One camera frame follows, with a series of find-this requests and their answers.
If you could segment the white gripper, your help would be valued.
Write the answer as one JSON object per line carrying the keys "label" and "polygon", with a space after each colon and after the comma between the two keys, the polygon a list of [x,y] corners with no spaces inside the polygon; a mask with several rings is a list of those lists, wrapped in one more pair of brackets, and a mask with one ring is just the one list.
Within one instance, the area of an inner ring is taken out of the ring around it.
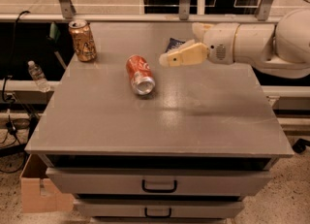
{"label": "white gripper", "polygon": [[233,64],[233,45],[238,23],[195,22],[192,31],[203,43],[190,40],[178,48],[173,48],[159,57],[164,67],[197,65],[208,60],[216,64]]}

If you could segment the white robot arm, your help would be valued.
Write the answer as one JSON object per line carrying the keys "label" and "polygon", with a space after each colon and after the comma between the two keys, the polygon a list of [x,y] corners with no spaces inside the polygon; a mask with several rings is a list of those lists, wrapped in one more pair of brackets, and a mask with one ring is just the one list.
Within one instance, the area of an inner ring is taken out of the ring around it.
{"label": "white robot arm", "polygon": [[300,9],[278,23],[222,22],[192,25],[193,40],[163,53],[164,67],[244,63],[287,79],[310,75],[310,10]]}

